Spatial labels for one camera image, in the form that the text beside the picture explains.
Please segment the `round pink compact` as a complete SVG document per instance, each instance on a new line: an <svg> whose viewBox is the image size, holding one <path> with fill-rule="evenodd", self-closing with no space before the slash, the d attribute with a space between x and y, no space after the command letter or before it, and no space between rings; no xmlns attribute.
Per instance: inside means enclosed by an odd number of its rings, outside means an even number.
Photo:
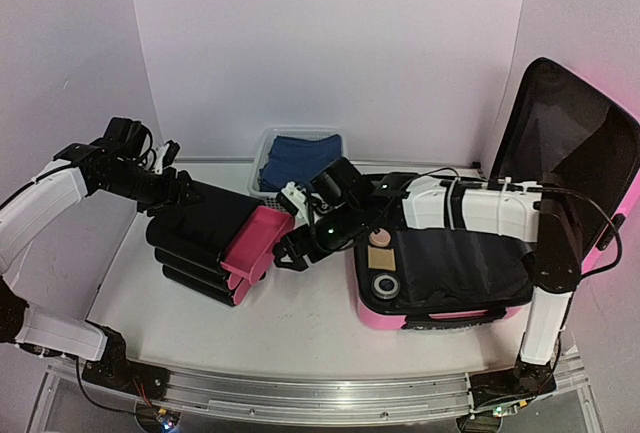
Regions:
<svg viewBox="0 0 640 433"><path fill-rule="evenodd" d="M376 229L369 235L369 243L374 247L386 248L391 243L391 234L386 229Z"/></svg>

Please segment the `blue item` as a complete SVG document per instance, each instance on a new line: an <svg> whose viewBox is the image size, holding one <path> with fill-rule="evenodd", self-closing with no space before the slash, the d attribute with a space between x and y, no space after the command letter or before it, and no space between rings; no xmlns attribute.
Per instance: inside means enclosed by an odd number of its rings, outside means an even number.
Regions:
<svg viewBox="0 0 640 433"><path fill-rule="evenodd" d="M342 137L333 134L319 140L278 135L258 172L262 192L277 192L288 182L309 185L331 163L343 156Z"/></svg>

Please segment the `black pink drawer organizer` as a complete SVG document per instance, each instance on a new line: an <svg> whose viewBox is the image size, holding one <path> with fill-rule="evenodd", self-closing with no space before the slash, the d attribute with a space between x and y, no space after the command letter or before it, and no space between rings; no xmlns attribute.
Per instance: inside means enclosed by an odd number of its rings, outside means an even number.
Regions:
<svg viewBox="0 0 640 433"><path fill-rule="evenodd" d="M146 240L163 275L235 307L274 261L273 248L295 224L263 201L201 182L198 200L151 215Z"/></svg>

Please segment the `white plastic mesh basket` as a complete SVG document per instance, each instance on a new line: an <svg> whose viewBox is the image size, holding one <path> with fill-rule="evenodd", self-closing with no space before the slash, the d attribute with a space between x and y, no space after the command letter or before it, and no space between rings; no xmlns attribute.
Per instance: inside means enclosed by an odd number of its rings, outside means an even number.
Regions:
<svg viewBox="0 0 640 433"><path fill-rule="evenodd" d="M267 129L254 158L248 183L251 196L281 209L276 196L288 182L309 186L333 161L347 157L346 136L335 128Z"/></svg>

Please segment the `round black tin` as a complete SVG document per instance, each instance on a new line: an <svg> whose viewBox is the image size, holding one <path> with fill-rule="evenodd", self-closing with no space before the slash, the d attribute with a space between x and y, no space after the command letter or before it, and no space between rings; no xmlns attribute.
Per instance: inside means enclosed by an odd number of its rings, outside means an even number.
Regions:
<svg viewBox="0 0 640 433"><path fill-rule="evenodd" d="M371 290L376 298L388 301L398 296L401 287L400 282L395 275L380 273L373 278L371 282Z"/></svg>

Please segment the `pink hard-shell suitcase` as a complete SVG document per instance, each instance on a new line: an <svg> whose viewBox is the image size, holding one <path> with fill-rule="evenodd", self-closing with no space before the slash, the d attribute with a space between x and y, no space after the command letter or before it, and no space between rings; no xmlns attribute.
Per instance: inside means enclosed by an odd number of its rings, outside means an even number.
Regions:
<svg viewBox="0 0 640 433"><path fill-rule="evenodd" d="M522 77L490 178L541 181L587 196L567 196L582 232L584 272L613 240L639 201L639 123L589 83L547 59ZM450 329L513 316L532 296L533 245L463 231L391 234L396 270L368 267L367 247L354 252L357 311L379 330ZM380 273L395 275L392 300L371 290Z"/></svg>

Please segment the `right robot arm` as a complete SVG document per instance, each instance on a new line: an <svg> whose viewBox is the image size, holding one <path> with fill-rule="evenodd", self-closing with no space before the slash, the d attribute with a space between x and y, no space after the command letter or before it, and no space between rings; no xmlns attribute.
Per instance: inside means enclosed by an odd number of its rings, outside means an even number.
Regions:
<svg viewBox="0 0 640 433"><path fill-rule="evenodd" d="M569 217L567 196L587 196L535 182L463 180L423 174L390 173L378 179L361 174L341 158L312 181L326 203L314 207L312 193L293 182L279 203L301 221L274 246L274 263L304 271L334 253L347 250L381 229L448 230L489 234L535 245L532 303L515 365L469 378L473 409L505 408L535 399L555 387L560 336L581 271L580 229Z"/></svg>

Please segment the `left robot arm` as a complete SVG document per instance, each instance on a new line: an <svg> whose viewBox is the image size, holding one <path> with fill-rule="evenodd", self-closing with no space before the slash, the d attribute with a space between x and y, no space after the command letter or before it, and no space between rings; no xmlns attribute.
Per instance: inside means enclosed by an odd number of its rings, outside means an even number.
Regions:
<svg viewBox="0 0 640 433"><path fill-rule="evenodd" d="M1 203L1 345L84 364L97 382L134 390L146 367L123 336L86 315L135 213L194 203L173 162L180 146L139 120L114 117L88 143L71 143Z"/></svg>

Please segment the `small green circuit board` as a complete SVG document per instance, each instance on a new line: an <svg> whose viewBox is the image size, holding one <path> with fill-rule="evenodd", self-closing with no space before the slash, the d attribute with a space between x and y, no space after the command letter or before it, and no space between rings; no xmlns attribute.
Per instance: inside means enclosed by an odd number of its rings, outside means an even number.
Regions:
<svg viewBox="0 0 640 433"><path fill-rule="evenodd" d="M155 412L155 420L160 424L163 432L171 432L177 426L179 418L164 408L160 408Z"/></svg>

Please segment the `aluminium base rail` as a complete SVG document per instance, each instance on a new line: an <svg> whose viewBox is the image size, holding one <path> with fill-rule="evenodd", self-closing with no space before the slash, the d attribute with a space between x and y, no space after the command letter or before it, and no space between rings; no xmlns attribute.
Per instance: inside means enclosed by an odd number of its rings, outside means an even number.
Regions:
<svg viewBox="0 0 640 433"><path fill-rule="evenodd" d="M448 373L379 379L314 379L162 369L134 390L95 383L82 363L56 358L44 373L26 427L29 432L154 431L155 412L179 418L173 431L198 420L242 426L355 428L434 426L462 432L601 432L604 427L575 341L564 334L555 387L529 401L476 412L470 376Z"/></svg>

